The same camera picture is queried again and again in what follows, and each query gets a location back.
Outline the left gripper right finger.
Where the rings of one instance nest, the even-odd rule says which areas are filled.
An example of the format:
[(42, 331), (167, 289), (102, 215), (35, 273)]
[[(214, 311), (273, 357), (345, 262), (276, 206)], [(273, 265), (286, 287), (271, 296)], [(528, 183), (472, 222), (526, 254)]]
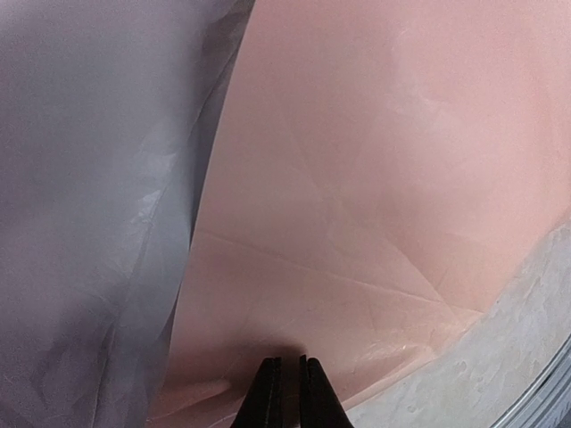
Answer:
[(301, 428), (351, 428), (351, 422), (317, 358), (300, 357)]

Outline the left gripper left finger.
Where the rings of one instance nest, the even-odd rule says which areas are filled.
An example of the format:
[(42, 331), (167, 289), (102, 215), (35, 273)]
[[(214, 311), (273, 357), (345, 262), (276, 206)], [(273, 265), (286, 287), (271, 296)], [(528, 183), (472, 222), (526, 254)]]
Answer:
[(256, 372), (233, 428), (282, 428), (282, 358), (264, 358)]

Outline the pink wrapping paper sheet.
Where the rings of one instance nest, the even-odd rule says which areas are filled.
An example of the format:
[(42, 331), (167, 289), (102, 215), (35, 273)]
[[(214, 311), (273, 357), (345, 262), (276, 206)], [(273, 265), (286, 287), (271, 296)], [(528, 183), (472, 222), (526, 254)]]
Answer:
[(361, 403), (569, 211), (567, 1), (4, 1), (1, 424)]

